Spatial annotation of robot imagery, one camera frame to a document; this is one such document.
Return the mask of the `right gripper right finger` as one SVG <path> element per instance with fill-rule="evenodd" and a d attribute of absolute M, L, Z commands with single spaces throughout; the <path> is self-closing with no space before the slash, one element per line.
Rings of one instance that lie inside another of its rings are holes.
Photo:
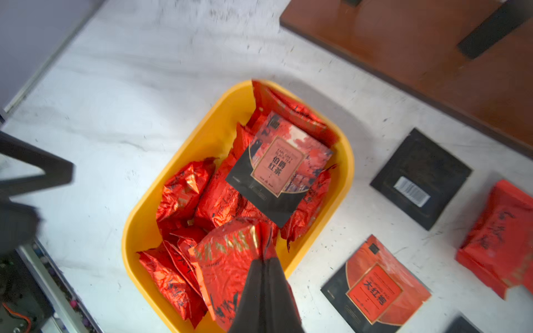
<path fill-rule="evenodd" d="M 304 332 L 278 258 L 266 261 L 266 332 Z"/>

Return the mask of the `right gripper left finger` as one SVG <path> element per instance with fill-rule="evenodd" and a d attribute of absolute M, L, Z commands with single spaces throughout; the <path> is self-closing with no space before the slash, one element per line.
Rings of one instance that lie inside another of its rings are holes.
<path fill-rule="evenodd" d="M 235 319 L 228 332 L 267 332 L 266 276 L 268 263 L 268 260 L 252 261 Z"/>

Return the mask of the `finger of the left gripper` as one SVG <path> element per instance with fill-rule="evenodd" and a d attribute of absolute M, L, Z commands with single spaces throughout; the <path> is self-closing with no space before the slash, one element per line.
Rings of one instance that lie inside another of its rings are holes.
<path fill-rule="evenodd" d="M 72 162 L 4 132 L 1 132 L 1 156 L 32 167 L 33 171 L 28 175 L 1 180 L 1 193 L 6 196 L 60 187 L 71 183 L 74 178 L 75 166 Z"/>

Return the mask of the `black red label tea bag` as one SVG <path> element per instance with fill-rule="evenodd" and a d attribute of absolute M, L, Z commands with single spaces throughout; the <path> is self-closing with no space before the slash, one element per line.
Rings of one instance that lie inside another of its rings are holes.
<path fill-rule="evenodd" d="M 321 292 L 354 332 L 398 332 L 431 297 L 373 235 Z"/>

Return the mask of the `black tea bag barcode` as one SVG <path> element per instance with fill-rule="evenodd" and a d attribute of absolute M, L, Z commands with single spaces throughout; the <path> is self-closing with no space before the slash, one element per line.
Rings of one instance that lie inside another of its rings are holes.
<path fill-rule="evenodd" d="M 370 186 L 430 230 L 472 169 L 414 128 Z"/>

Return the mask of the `red foil tea bag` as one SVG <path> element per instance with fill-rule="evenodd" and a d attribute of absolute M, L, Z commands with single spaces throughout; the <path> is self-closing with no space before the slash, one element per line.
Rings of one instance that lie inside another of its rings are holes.
<path fill-rule="evenodd" d="M 236 318 L 251 263 L 277 256 L 277 236 L 275 224 L 239 217 L 188 250 L 208 312 L 223 331 Z"/>
<path fill-rule="evenodd" d="M 532 197 L 498 181 L 455 259 L 502 299 L 514 287 L 532 291 Z"/>

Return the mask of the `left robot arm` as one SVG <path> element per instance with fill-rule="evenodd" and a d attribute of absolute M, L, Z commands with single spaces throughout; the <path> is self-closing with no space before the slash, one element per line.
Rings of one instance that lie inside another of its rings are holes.
<path fill-rule="evenodd" d="M 1 133 L 1 155 L 43 170 L 40 175 L 1 181 L 1 254 L 3 255 L 34 240 L 41 221 L 35 207 L 14 203 L 11 197 L 71 183 L 74 177 L 74 164 L 6 133 Z"/>

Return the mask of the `red foil tea bags pile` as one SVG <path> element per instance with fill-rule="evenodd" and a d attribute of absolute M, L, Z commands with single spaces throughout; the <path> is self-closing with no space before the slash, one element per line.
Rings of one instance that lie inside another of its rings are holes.
<path fill-rule="evenodd" d="M 272 222 L 226 181 L 238 159 L 271 112 L 298 126 L 311 137 L 333 147 L 338 135 L 316 111 L 282 87 L 263 80 L 251 80 L 255 110 L 248 121 L 238 122 L 235 138 L 224 159 L 209 157 L 188 162 L 168 178 L 161 192 L 155 222 L 162 237 L 159 246 L 138 252 L 138 260 L 160 294 L 184 321 L 197 327 L 210 315 L 202 298 L 196 270 L 188 250 L 211 230 L 239 217 Z M 289 248 L 306 236 L 325 202 L 336 168 L 329 161 L 276 240 Z"/>

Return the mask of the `yellow storage box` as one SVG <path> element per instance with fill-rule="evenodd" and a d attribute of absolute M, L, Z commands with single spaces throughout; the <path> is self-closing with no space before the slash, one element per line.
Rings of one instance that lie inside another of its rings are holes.
<path fill-rule="evenodd" d="M 255 110 L 253 88 L 250 80 L 243 81 L 221 94 L 218 101 L 207 108 L 198 102 L 183 110 L 189 119 L 198 115 L 191 124 L 181 119 L 172 120 L 169 129 L 172 137 L 164 149 L 172 153 L 166 166 L 158 167 L 158 175 L 150 186 L 145 186 L 144 194 L 130 212 L 122 237 L 122 259 L 126 272 L 138 291 L 157 313 L 171 332 L 220 332 L 221 328 L 206 315 L 197 327 L 184 321 L 173 306 L 160 294 L 150 275 L 140 264 L 138 252 L 160 245 L 162 237 L 155 222 L 155 214 L 161 200 L 165 181 L 188 162 L 209 157 L 224 159 L 232 147 L 235 128 L 238 122 L 246 122 Z M 312 244 L 339 208 L 348 194 L 354 179 L 355 161 L 351 144 L 344 132 L 325 116 L 322 110 L 316 114 L 338 135 L 333 147 L 334 155 L 329 165 L 336 168 L 332 172 L 332 183 L 326 202 L 314 225 L 306 236 L 301 237 L 291 247 L 286 247 L 282 239 L 277 241 L 276 250 L 287 277 L 290 277 Z"/>

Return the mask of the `brown wooden tiered stand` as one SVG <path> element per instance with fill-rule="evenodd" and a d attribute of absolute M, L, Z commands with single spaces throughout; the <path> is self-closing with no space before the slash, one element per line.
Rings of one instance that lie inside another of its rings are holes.
<path fill-rule="evenodd" d="M 290 1 L 280 25 L 532 156 L 531 1 Z"/>

